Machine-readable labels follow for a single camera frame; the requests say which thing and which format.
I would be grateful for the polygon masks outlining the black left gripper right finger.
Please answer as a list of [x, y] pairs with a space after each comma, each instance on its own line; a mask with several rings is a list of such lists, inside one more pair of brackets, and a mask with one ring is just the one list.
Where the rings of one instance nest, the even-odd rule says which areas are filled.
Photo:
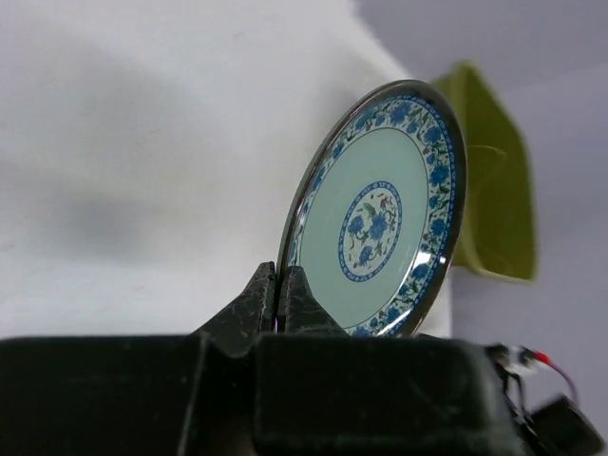
[[261, 455], [522, 455], [483, 347], [437, 337], [262, 335], [252, 440]]

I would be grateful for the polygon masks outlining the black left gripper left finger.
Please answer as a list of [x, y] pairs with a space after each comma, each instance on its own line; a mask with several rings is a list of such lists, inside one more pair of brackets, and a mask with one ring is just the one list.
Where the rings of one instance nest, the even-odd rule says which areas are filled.
[[251, 349], [272, 327], [276, 273], [187, 335], [14, 337], [1, 343], [5, 455], [212, 455], [246, 424]]

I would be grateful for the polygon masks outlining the blue patterned small plate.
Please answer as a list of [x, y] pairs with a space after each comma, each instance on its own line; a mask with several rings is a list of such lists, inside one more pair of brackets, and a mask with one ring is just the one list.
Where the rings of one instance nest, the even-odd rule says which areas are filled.
[[287, 217], [277, 272], [299, 267], [350, 335], [417, 331], [455, 254], [466, 147], [432, 85], [398, 80], [360, 99], [315, 152]]

